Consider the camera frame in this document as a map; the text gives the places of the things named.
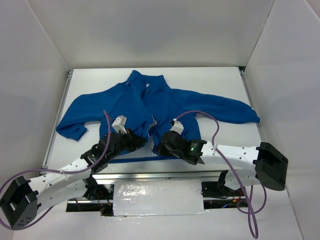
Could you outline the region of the blue fleece zip jacket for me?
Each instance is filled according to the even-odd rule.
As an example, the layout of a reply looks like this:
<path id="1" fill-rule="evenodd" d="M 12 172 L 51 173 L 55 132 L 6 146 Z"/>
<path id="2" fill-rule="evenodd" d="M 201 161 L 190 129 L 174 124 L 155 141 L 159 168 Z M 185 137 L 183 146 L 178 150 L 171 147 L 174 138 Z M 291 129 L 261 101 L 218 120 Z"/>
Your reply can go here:
<path id="1" fill-rule="evenodd" d="M 183 138 L 200 139 L 196 111 L 230 124 L 260 122 L 253 108 L 240 100 L 170 88 L 163 75 L 143 75 L 133 70 L 124 82 L 101 92 L 78 96 L 60 120 L 56 132 L 78 141 L 87 131 L 86 123 L 99 122 L 99 137 L 103 138 L 110 129 L 105 114 L 112 119 L 123 115 L 127 118 L 126 127 L 140 137 L 152 139 L 154 148 L 170 130 L 169 122 L 176 117 L 183 124 Z"/>

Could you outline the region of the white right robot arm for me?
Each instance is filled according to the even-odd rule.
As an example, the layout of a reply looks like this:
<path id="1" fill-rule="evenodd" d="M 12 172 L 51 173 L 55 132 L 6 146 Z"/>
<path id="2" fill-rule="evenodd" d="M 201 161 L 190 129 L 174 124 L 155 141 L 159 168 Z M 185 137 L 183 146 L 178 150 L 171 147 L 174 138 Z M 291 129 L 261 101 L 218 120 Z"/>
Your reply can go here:
<path id="1" fill-rule="evenodd" d="M 238 147 L 200 140 L 186 140 L 175 131 L 167 131 L 155 152 L 165 157 L 177 157 L 191 165 L 226 164 L 235 170 L 221 172 L 217 189 L 223 196 L 230 195 L 241 186 L 262 185 L 283 191 L 286 185 L 289 160 L 272 144 Z"/>

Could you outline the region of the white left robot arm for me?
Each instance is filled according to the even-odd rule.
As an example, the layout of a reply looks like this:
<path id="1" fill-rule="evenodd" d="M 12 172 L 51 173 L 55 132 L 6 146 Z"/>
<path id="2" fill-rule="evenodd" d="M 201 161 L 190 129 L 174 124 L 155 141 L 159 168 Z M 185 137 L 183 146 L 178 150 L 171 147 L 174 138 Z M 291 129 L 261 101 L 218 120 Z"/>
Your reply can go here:
<path id="1" fill-rule="evenodd" d="M 105 169 L 115 157 L 134 152 L 146 142 L 146 138 L 131 130 L 127 133 L 112 132 L 57 172 L 48 171 L 30 179 L 22 175 L 14 178 L 0 199 L 0 208 L 8 221 L 6 228 L 14 231 L 26 229 L 39 213 L 67 200 L 96 200 L 105 188 L 93 176 Z"/>

